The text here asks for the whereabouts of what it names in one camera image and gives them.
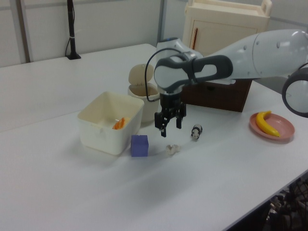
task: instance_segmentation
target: black stand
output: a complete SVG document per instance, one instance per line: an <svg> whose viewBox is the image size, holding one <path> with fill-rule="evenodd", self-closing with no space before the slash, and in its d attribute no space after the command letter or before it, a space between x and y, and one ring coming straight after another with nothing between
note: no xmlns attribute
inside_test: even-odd
<svg viewBox="0 0 308 231"><path fill-rule="evenodd" d="M73 0L67 0L67 13L68 13L68 26L69 26L69 39L71 43L71 54L67 56L69 60L81 59L80 55L76 53L75 46L75 32L74 32L74 11Z"/></svg>

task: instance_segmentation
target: brown wooden box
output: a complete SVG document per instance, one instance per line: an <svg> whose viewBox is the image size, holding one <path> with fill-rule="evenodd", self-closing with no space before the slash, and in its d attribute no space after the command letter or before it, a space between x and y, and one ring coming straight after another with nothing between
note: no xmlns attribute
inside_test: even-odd
<svg viewBox="0 0 308 231"><path fill-rule="evenodd" d="M186 104L242 112L252 80L234 84L199 83L183 87L181 99Z"/></svg>

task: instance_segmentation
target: white plastic bin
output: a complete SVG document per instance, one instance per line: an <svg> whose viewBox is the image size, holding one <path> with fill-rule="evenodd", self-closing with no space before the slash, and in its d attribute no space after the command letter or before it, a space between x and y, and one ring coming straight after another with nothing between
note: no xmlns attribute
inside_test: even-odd
<svg viewBox="0 0 308 231"><path fill-rule="evenodd" d="M81 142L112 155L120 154L140 128L143 105L143 100L104 92L77 116ZM129 117L130 121L122 129L112 129L123 117Z"/></svg>

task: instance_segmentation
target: cabinet handle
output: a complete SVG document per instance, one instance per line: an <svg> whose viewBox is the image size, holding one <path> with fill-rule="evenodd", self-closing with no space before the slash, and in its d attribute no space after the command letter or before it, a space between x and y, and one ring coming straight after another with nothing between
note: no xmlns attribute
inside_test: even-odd
<svg viewBox="0 0 308 231"><path fill-rule="evenodd" d="M198 28L196 28L194 30L194 37L193 37L193 43L192 43L192 49L194 50L195 46L196 46L196 40L197 40L197 34L198 34Z"/></svg>

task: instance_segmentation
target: panda figurine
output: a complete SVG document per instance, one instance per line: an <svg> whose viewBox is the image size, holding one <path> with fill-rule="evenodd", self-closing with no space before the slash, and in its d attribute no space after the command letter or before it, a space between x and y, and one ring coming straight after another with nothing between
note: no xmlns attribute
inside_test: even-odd
<svg viewBox="0 0 308 231"><path fill-rule="evenodd" d="M202 126L200 124L195 124L192 129L192 137L197 140L199 139L200 134L202 133Z"/></svg>

